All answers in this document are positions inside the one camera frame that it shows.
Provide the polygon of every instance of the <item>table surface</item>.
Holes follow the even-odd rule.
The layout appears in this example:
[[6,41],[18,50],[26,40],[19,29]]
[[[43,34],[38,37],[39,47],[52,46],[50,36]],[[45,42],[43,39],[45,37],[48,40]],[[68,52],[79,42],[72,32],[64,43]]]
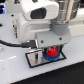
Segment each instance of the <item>table surface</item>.
[[[10,42],[19,43],[15,37],[12,19],[18,18],[18,14],[0,15],[0,39]],[[36,68],[29,68],[25,53],[31,50],[22,48],[13,48],[0,44],[3,51],[0,52],[0,84],[10,84],[26,78],[30,78],[42,73],[46,73],[58,68],[69,66],[84,61],[84,36],[73,37],[72,40],[63,48],[67,57],[66,60],[46,64]]]

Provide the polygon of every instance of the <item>red ball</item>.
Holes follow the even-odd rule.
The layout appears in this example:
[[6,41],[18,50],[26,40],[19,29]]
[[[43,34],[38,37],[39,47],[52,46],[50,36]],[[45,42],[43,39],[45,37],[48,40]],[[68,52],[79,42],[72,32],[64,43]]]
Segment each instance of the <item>red ball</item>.
[[57,50],[57,47],[50,47],[47,56],[49,57],[56,57],[58,55],[59,51]]

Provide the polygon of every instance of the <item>blue object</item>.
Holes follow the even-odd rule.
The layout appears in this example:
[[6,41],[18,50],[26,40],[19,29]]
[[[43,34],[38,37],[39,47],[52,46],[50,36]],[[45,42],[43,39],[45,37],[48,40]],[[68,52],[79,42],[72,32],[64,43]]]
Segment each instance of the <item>blue object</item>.
[[56,56],[56,57],[49,57],[49,56],[47,56],[47,55],[44,55],[43,56],[46,60],[48,60],[48,61],[57,61],[58,59],[59,59],[59,57],[60,57],[60,53]]

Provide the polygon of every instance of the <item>wire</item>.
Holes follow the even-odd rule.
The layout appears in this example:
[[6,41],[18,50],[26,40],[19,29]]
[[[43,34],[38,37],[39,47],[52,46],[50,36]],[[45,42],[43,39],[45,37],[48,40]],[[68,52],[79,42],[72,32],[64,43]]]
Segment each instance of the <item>wire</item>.
[[22,44],[12,44],[12,43],[8,43],[8,42],[0,40],[0,43],[9,47],[37,48],[35,40],[31,40],[29,42],[22,43]]

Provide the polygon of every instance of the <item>gray surface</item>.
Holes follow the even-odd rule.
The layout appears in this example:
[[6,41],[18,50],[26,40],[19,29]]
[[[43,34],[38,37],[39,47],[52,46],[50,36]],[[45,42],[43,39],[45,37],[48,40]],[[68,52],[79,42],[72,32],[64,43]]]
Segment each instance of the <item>gray surface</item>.
[[36,33],[38,48],[45,48],[49,46],[57,46],[68,43],[71,40],[71,34],[69,29],[66,29],[66,34],[63,36],[58,36],[52,31],[39,32]]

